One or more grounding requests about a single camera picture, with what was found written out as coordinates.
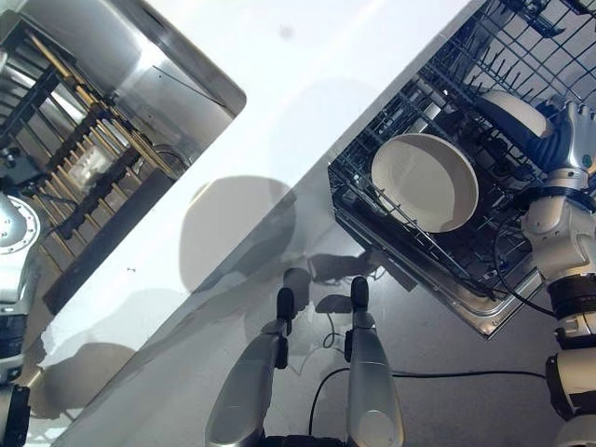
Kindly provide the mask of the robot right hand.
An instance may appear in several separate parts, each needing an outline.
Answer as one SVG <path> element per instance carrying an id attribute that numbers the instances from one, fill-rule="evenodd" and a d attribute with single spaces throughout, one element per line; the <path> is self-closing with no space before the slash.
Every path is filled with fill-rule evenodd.
<path id="1" fill-rule="evenodd" d="M 553 133 L 533 138 L 525 153 L 546 173 L 556 169 L 591 173 L 595 166 L 595 112 L 585 104 L 567 102 L 556 115 Z"/>

